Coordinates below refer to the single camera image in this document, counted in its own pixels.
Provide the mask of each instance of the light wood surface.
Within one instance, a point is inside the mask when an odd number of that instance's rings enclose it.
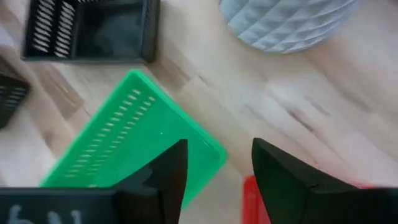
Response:
[[[182,223],[240,222],[254,137],[347,182],[398,186],[397,1],[360,0],[327,41],[266,55],[231,35],[218,1],[163,0],[150,65],[21,62],[27,0],[0,4],[1,56],[34,87],[0,132],[0,185],[37,185],[126,70],[139,68],[229,154]]]

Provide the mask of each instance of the red object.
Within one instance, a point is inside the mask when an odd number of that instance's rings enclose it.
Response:
[[[242,224],[271,224],[253,175],[244,181],[242,219]]]

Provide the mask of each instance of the white geometric vase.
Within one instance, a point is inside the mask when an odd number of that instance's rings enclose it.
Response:
[[[357,0],[220,0],[232,33],[264,52],[292,53],[325,40]]]

